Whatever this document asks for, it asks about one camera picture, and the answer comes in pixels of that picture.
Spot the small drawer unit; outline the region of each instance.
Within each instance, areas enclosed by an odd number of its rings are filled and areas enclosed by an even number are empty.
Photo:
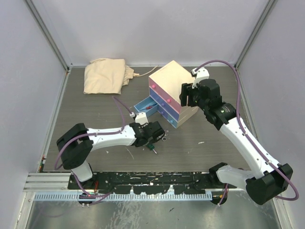
[[[193,83],[191,74],[171,61],[149,76],[149,96],[134,106],[136,112],[145,112],[147,117],[159,112],[172,126],[178,128],[193,116],[198,107],[181,106],[179,95],[183,83]]]
[[[150,97],[157,102],[168,114],[170,114],[176,121],[179,120],[179,114],[169,106],[152,88],[149,88]]]

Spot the metal floor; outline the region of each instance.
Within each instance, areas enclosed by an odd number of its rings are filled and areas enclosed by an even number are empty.
[[[78,202],[35,201],[26,229],[280,229],[272,201],[255,204],[231,190],[210,201],[120,201],[82,208]]]
[[[210,78],[215,79],[221,89],[223,100],[236,104],[237,84],[228,67],[207,67]],[[136,73],[146,73],[151,67],[136,67]],[[84,68],[73,68],[68,78],[61,108],[51,139],[44,171],[52,171],[58,154],[56,140],[76,123],[85,123],[90,128],[114,128],[122,124],[112,94],[83,94]],[[122,87],[117,95],[129,107],[133,107],[149,96],[148,76],[136,77]],[[124,112],[126,123],[133,120]],[[245,120],[244,110],[241,117]],[[155,144],[155,155],[148,148],[115,146],[92,152],[88,157],[93,171],[208,171],[220,162],[237,168],[248,169],[248,165],[233,144],[213,125],[208,123],[201,110],[175,129],[159,113],[149,118],[159,121],[169,136],[165,142]]]

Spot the cable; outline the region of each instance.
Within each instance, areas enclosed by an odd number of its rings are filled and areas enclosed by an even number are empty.
[[[296,187],[294,186],[294,184],[291,182],[291,180],[285,176],[284,173],[282,173],[274,164],[272,164],[271,162],[269,162],[269,159],[262,153],[262,151],[258,148],[258,146],[255,144],[255,142],[251,139],[251,137],[247,134],[247,132],[245,131],[242,122],[240,120],[240,115],[239,115],[239,106],[240,106],[240,90],[241,90],[241,83],[240,83],[240,79],[239,79],[239,75],[238,72],[236,71],[236,69],[227,61],[222,61],[222,60],[212,60],[212,61],[208,61],[203,63],[202,65],[200,65],[198,68],[196,68],[195,71],[198,71],[200,68],[206,66],[207,64],[210,63],[214,63],[214,62],[220,62],[220,63],[224,63],[226,65],[228,65],[234,72],[235,77],[236,77],[236,81],[237,81],[237,87],[238,87],[238,92],[237,92],[237,100],[236,100],[236,116],[237,116],[237,122],[239,124],[239,127],[241,128],[243,134],[246,136],[246,138],[248,139],[248,141],[251,143],[251,145],[257,150],[257,152],[259,153],[259,155],[279,174],[281,175],[281,177],[291,186],[291,188],[294,190],[295,192],[295,197],[294,198],[286,198],[286,197],[280,197],[280,196],[276,196],[276,198],[278,199],[283,199],[283,200],[289,200],[289,201],[294,201],[299,199],[299,192],[297,191]]]
[[[97,133],[97,135],[115,135],[115,134],[119,134],[120,132],[122,132],[122,131],[124,130],[124,128],[125,128],[125,119],[124,119],[122,110],[121,110],[121,108],[120,108],[118,102],[119,102],[120,104],[122,104],[130,114],[132,114],[132,112],[131,112],[131,110],[129,109],[129,107],[126,106],[121,100],[119,100],[118,98],[116,98],[116,97],[114,97],[114,96],[113,96],[112,98],[113,98],[115,104],[117,105],[117,107],[118,107],[118,109],[119,109],[119,112],[120,112],[120,115],[121,115],[121,118],[122,118],[122,128],[121,128],[121,130],[119,130],[119,131],[107,132],[107,133]],[[58,170],[58,169],[60,169],[60,168],[62,167],[62,164],[61,164],[60,166],[58,166],[58,167],[57,167],[57,164],[58,164],[59,159],[60,159],[62,153],[64,152],[64,150],[65,150],[72,142],[74,142],[74,141],[76,141],[76,140],[78,140],[78,139],[80,139],[80,138],[82,138],[82,137],[86,137],[86,136],[96,136],[96,133],[78,135],[78,136],[72,138],[70,141],[68,141],[68,142],[63,146],[63,148],[60,150],[60,152],[58,153],[58,156],[57,156],[57,158],[56,158],[55,165],[54,165],[54,170]],[[75,178],[76,183],[78,184],[79,188],[80,188],[85,194],[91,195],[92,197],[95,197],[95,198],[101,198],[101,199],[99,199],[98,201],[95,201],[95,202],[91,203],[90,205],[98,204],[98,203],[100,203],[103,199],[105,199],[107,196],[110,195],[110,193],[107,193],[107,194],[104,194],[104,195],[92,195],[92,194],[90,194],[89,192],[87,192],[87,191],[83,188],[83,186],[81,185],[81,183],[80,183],[79,179],[77,178],[77,176],[76,176],[75,174],[73,174],[73,175],[74,175],[74,178]]]
[[[220,204],[222,203],[222,201],[223,201],[223,199],[224,199],[224,196],[227,195],[228,186],[229,186],[229,184],[226,184],[226,185],[225,185],[223,196],[221,197],[219,203],[217,204],[219,207],[220,207]]]
[[[151,69],[149,72],[144,73],[144,74],[142,74],[142,75],[137,75],[136,77],[147,75],[147,74],[151,73],[153,70],[155,70],[157,67],[158,67],[158,65],[155,66],[153,69]]]

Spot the white wall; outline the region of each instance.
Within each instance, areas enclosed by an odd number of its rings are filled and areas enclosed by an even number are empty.
[[[293,168],[300,199],[285,202],[294,228],[305,225],[305,2],[278,1],[240,73],[260,142]],[[290,188],[285,196],[294,196]]]
[[[66,59],[83,66],[101,57],[128,64],[235,63],[267,2],[34,0]]]
[[[17,219],[35,172],[64,69],[22,0],[0,7],[0,228]]]

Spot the pink drawer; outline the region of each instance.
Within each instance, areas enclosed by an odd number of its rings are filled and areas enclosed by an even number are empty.
[[[174,100],[168,93],[166,93],[158,84],[149,78],[149,86],[177,113],[181,112],[180,101]]]

